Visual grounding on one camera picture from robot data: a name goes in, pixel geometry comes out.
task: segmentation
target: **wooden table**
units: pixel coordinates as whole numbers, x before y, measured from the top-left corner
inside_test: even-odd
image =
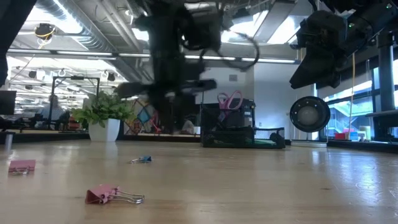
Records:
[[[151,164],[128,164],[151,155]],[[12,159],[36,159],[26,177]],[[119,184],[141,205],[85,205]],[[0,152],[1,224],[398,223],[398,157],[341,149],[210,149],[199,144],[89,141],[15,144]]]

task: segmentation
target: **ceiling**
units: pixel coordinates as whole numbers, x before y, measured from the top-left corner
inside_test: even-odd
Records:
[[[146,32],[134,28],[134,14],[137,12],[134,8],[133,0],[38,0],[36,7],[32,10],[26,23],[22,27],[19,35],[16,37],[12,48],[22,49],[45,49],[45,50],[78,50],[78,51],[97,51],[103,52],[139,52],[149,53],[148,35]],[[186,4],[188,8],[203,7],[207,4]],[[276,45],[274,47],[275,55],[278,58],[288,49],[282,44],[293,42],[294,34],[299,28],[299,23],[311,13],[311,7],[307,1],[227,1],[227,14],[233,16],[237,9],[246,7],[251,14],[246,19],[247,22],[235,24],[231,27],[232,31],[242,32],[258,41],[259,45]],[[57,11],[51,11],[50,7],[57,7]],[[34,34],[34,29],[40,23],[49,23],[56,27],[53,37],[50,41],[38,39]],[[98,48],[88,46],[85,42],[86,35],[96,35],[95,41]],[[247,45],[248,42],[238,37],[233,32],[223,32],[222,41],[224,48],[230,48],[232,45]],[[90,78],[99,78],[101,90],[111,91],[112,87],[118,83],[128,81],[150,82],[151,74],[148,60],[139,58],[125,58],[116,60],[103,60],[101,58],[77,59],[56,58],[49,55],[50,58],[31,55],[30,57],[18,57],[9,55],[7,61],[12,68],[9,75],[10,89],[18,90],[20,102],[25,100],[33,101],[34,104],[40,104],[38,99],[46,99],[51,92],[52,77],[63,75],[70,77],[78,75]],[[37,78],[30,78],[29,72],[37,71]],[[109,73],[115,74],[115,81],[107,80]],[[81,98],[76,100],[82,102],[87,93],[94,92],[92,80],[64,80],[55,92],[67,99],[70,95]],[[79,104],[66,103],[65,107],[72,108],[80,106]]]

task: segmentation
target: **exposed ductwork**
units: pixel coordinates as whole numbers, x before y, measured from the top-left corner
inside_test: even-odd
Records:
[[[53,15],[56,19],[66,24],[78,24],[81,29],[81,36],[73,37],[82,46],[89,51],[94,52],[116,52],[109,40],[93,24],[90,18],[80,9],[72,0],[37,0],[36,7]],[[140,82],[142,75],[134,66],[134,63],[128,63],[125,59],[118,58],[110,61],[126,80],[130,82]]]

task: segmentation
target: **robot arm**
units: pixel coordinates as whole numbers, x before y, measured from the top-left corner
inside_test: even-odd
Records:
[[[332,12],[351,9],[355,12],[345,19],[332,12],[315,11],[300,23],[298,44],[294,48],[305,47],[307,54],[290,79],[295,89],[319,82],[337,87],[340,84],[339,68],[398,16],[398,1],[322,1]]]

